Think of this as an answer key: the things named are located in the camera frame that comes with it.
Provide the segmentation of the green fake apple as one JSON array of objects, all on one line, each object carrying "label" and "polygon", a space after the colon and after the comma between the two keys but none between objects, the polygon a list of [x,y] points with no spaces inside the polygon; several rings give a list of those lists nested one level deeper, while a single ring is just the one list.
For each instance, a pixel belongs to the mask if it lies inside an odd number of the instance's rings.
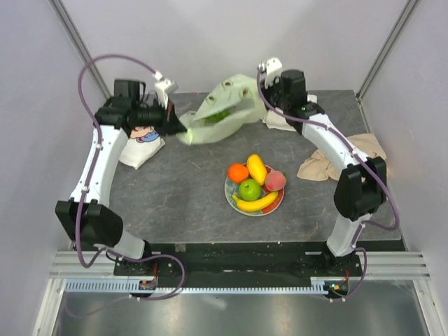
[{"label": "green fake apple", "polygon": [[239,184],[239,196],[247,202],[256,201],[261,193],[261,186],[252,178],[248,178]]}]

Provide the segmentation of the pink fake peach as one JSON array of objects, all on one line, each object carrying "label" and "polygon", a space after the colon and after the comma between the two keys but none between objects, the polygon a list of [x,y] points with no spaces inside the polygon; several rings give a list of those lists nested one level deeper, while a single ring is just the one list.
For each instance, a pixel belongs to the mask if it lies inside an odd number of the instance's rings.
[{"label": "pink fake peach", "polygon": [[265,187],[270,192],[279,191],[286,185],[286,176],[283,172],[273,170],[269,172],[265,179]]}]

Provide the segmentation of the yellow fake banana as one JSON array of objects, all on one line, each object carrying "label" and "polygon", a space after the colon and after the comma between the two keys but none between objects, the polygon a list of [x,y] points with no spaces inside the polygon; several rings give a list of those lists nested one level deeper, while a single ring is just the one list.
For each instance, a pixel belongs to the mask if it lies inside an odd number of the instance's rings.
[{"label": "yellow fake banana", "polygon": [[279,199],[279,192],[270,192],[256,201],[247,202],[243,199],[240,199],[236,194],[232,196],[237,208],[243,212],[247,213],[255,213],[262,212],[266,214],[271,212],[273,209],[277,207],[277,200]]}]

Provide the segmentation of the white folded towel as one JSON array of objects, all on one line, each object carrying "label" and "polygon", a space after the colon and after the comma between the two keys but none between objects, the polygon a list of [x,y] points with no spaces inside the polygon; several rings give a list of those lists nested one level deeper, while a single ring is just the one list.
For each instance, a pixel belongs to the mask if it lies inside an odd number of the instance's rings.
[{"label": "white folded towel", "polygon": [[[307,95],[307,104],[301,106],[300,108],[295,108],[290,111],[289,115],[295,118],[301,119],[309,119],[310,116],[313,116],[319,112],[319,107],[317,105],[317,96],[313,94]],[[290,120],[284,118],[283,113],[280,112],[280,115],[273,112],[268,111],[265,117],[262,119],[262,122],[266,124],[266,126],[270,129],[278,129],[284,131],[297,132],[299,134],[302,133],[301,122],[294,123],[292,125],[289,124]]]}]

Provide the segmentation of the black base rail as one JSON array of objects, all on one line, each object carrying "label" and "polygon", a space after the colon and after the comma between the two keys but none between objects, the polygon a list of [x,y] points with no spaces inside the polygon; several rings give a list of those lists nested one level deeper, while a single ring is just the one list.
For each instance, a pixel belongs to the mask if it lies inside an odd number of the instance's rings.
[{"label": "black base rail", "polygon": [[160,286],[280,288],[309,286],[313,277],[359,277],[360,258],[332,257],[323,242],[151,244],[160,259],[116,261],[116,276],[156,276]]}]

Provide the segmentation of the orange fake fruit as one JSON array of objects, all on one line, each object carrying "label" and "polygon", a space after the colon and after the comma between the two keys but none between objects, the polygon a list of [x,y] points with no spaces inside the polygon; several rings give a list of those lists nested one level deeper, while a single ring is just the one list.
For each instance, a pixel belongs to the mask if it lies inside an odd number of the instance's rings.
[{"label": "orange fake fruit", "polygon": [[249,171],[242,163],[234,163],[230,165],[227,171],[227,177],[236,184],[240,184],[249,178]]}]

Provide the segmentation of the beige crumpled cloth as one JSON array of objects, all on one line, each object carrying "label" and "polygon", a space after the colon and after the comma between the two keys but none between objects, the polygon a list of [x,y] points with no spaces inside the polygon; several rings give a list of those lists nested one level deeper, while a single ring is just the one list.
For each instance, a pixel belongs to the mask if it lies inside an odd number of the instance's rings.
[{"label": "beige crumpled cloth", "polygon": [[[357,148],[368,154],[371,158],[381,157],[386,160],[386,153],[379,144],[376,136],[371,133],[357,134],[348,137],[348,140]],[[340,173],[320,151],[316,150],[299,167],[297,177],[308,181],[337,181]]]}]

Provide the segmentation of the red white cartoon pouch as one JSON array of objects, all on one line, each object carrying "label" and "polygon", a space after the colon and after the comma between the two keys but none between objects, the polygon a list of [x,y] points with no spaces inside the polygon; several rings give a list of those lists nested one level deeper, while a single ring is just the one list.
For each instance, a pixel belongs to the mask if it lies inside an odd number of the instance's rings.
[{"label": "red white cartoon pouch", "polygon": [[138,169],[164,145],[164,139],[155,131],[154,127],[135,127],[119,157],[119,162]]}]

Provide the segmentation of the yellow fake mango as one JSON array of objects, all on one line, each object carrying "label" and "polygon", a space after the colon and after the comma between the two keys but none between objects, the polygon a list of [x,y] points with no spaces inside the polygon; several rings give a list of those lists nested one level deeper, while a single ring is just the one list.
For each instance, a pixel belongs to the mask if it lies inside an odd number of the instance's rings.
[{"label": "yellow fake mango", "polygon": [[252,179],[262,186],[265,183],[268,172],[261,157],[258,154],[250,155],[246,161],[246,167]]}]

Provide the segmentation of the green fake grapes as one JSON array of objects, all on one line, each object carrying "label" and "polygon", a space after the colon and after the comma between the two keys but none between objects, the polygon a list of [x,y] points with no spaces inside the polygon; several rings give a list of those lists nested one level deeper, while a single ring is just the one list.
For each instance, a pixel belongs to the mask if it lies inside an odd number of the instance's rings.
[{"label": "green fake grapes", "polygon": [[230,115],[230,112],[228,110],[217,112],[213,115],[207,116],[204,118],[204,121],[206,123],[215,124],[219,123],[223,119],[227,118]]}]

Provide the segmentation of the red teal floral plate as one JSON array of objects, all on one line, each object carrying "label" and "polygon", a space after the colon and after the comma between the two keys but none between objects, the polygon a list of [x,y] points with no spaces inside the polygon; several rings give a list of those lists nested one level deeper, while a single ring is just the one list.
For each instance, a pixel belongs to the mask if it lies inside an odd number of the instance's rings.
[{"label": "red teal floral plate", "polygon": [[259,217],[275,211],[283,201],[285,186],[269,190],[249,174],[243,163],[234,163],[227,170],[224,184],[225,198],[236,211],[246,216]]}]

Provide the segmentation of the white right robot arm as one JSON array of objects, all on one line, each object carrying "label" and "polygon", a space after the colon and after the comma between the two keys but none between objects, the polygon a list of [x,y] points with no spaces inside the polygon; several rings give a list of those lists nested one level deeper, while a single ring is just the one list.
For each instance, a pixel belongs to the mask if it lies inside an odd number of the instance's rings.
[{"label": "white right robot arm", "polygon": [[338,217],[320,259],[326,274],[337,275],[346,267],[344,257],[356,250],[363,228],[389,197],[386,162],[354,146],[324,109],[308,100],[302,71],[260,65],[256,83],[265,106],[312,142],[339,174],[333,196]]}]

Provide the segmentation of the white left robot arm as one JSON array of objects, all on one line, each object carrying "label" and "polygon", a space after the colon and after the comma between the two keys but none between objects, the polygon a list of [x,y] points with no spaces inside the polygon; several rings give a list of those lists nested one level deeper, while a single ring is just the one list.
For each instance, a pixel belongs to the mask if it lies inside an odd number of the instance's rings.
[{"label": "white left robot arm", "polygon": [[138,275],[151,272],[154,259],[148,242],[126,231],[122,218],[109,208],[119,157],[137,127],[153,127],[161,136],[186,131],[168,98],[177,89],[175,82],[160,79],[152,105],[140,95],[145,86],[136,80],[115,81],[114,95],[93,117],[92,144],[79,182],[69,199],[55,206],[56,216],[76,248],[86,243],[109,249],[128,259],[129,267]]}]

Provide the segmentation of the pale green plastic bag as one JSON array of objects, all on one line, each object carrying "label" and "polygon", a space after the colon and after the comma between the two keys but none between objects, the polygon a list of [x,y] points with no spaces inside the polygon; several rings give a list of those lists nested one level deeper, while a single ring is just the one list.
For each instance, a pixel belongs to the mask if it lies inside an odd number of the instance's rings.
[{"label": "pale green plastic bag", "polygon": [[[224,110],[230,115],[222,121],[215,124],[204,121],[205,117]],[[216,143],[243,125],[262,120],[266,114],[256,80],[243,74],[233,75],[217,84],[196,111],[181,115],[179,120],[187,132],[177,134],[177,138],[186,145]]]}]

